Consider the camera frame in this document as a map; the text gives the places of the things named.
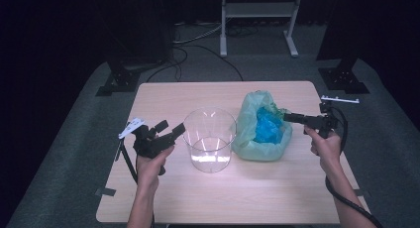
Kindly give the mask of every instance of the table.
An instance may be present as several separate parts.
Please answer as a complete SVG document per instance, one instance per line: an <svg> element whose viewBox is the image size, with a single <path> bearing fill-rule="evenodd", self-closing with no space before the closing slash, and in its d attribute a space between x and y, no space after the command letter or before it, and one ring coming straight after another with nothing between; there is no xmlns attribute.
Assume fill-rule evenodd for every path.
<svg viewBox="0 0 420 228"><path fill-rule="evenodd" d="M291 38L297 12L299 11L300 0L294 2L273 2L273 3L227 3L222 0L222 24L220 34L220 56L228 54L226 44L226 19L228 18L255 18L255 17L289 17L288 29L283 31L287 46L292 57L298 57L296 46Z"/></svg>
<svg viewBox="0 0 420 228"><path fill-rule="evenodd" d="M237 118L247 93L268 90L278 107L319 115L319 96L309 81L144 83L128 118L141 117L148 125L166 119L166 134L189 112L217 106ZM182 137L166 160L155 199L156 223L163 224L337 224L332 195L324 185L319 158L309 151L303 126L292 124L293 135L279 161L261 163L234 153L222 171L206 173L190 161ZM132 161L134 136L125 140ZM345 155L341 157L353 188L359 188ZM121 157L114 162L96 217L100 222L127 222L136 184ZM365 200L360 197L365 208Z"/></svg>

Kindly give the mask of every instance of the blue plastic bag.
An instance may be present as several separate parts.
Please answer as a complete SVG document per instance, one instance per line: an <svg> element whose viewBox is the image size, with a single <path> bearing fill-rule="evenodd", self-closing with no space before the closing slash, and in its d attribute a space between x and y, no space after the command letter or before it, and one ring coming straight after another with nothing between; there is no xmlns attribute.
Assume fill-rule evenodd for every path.
<svg viewBox="0 0 420 228"><path fill-rule="evenodd" d="M268 91L248 93L237 118L237 136L232 150L244 160L280 159L292 134L290 123L282 120L286 112L277 108Z"/></svg>

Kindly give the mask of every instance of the translucent green bag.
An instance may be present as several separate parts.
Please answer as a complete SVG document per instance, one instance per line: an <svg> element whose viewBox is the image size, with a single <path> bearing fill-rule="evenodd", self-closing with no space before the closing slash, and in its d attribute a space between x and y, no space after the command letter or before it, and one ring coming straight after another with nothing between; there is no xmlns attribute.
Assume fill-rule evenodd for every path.
<svg viewBox="0 0 420 228"><path fill-rule="evenodd" d="M259 143L255 141L258 111L263 108L281 120L279 131L282 133L279 143ZM276 161L281 158L287 147L292 128L289 122L282 120L287 109L278 109L268 91L248 93L237 118L237 136L232 143L232 150L242 159L251 161Z"/></svg>

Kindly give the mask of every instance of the black stand base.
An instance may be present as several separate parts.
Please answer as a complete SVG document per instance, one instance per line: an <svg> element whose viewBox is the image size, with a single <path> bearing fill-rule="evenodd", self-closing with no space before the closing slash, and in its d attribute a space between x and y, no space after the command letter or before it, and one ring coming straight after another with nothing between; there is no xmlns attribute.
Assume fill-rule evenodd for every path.
<svg viewBox="0 0 420 228"><path fill-rule="evenodd" d="M337 67L318 68L329 90L344 90L348 94L369 93L364 83L359 82L351 71L341 71Z"/></svg>
<svg viewBox="0 0 420 228"><path fill-rule="evenodd" d="M124 80L116 78L118 75L111 73L104 86L99 87L96 96L111 96L113 92L134 92L140 78L139 72L128 72Z"/></svg>

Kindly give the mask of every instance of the transparent cylindrical container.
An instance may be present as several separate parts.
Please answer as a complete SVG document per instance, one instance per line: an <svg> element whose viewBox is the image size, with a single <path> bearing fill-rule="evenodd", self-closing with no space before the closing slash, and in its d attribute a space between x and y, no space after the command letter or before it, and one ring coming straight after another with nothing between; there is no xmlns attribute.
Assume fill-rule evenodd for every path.
<svg viewBox="0 0 420 228"><path fill-rule="evenodd" d="M217 107L191 112L183 122L183 139L196 168L205 172L224 169L231 160L231 143L235 139L235 118Z"/></svg>

